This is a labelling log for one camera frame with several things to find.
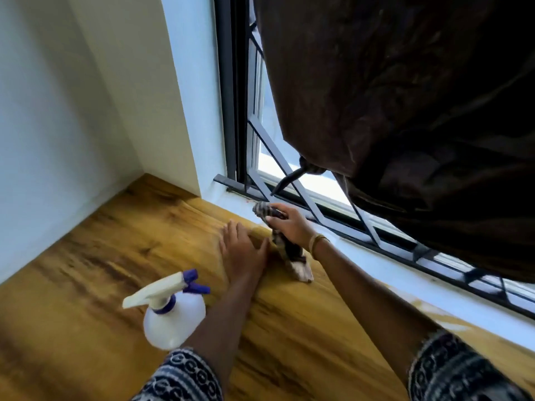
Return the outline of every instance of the metal window grill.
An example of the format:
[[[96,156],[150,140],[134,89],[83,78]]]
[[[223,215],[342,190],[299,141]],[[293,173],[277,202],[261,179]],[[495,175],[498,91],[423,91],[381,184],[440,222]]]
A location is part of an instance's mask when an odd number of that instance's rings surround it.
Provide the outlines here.
[[[263,52],[253,33],[256,21],[254,17],[251,21],[251,0],[214,1],[227,164],[227,175],[218,174],[216,182],[254,200],[293,204],[307,219],[345,239],[535,319],[535,300],[512,292],[500,276],[489,278],[488,272],[477,267],[466,271],[453,267],[437,258],[438,251],[376,228],[369,215],[353,204],[356,217],[344,217],[317,204],[299,180],[292,183],[298,195],[283,191],[273,196],[273,186],[264,181],[255,167],[255,139],[264,144],[284,175],[292,169],[255,112],[258,60],[263,59]]]

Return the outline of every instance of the spray bottle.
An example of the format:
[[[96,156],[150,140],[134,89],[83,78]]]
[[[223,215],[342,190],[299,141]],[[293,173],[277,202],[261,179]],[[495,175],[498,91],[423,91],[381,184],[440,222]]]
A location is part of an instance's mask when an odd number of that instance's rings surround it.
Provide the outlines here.
[[[155,281],[123,300],[123,308],[148,305],[143,328],[152,346],[172,350],[193,333],[206,316],[204,300],[210,288],[193,283],[196,269]]]

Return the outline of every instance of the wood grain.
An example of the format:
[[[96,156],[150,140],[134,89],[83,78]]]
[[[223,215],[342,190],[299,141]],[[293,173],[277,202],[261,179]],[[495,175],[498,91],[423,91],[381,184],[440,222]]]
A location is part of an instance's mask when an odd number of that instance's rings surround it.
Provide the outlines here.
[[[0,286],[0,398],[128,399],[164,352],[144,338],[143,309],[121,302],[144,285],[197,268],[212,305],[226,288],[219,229],[235,215],[145,175]],[[268,230],[255,226],[260,239]],[[311,285],[280,260],[244,327],[229,400],[406,400],[403,385],[318,263]],[[535,355],[414,301],[535,393]]]

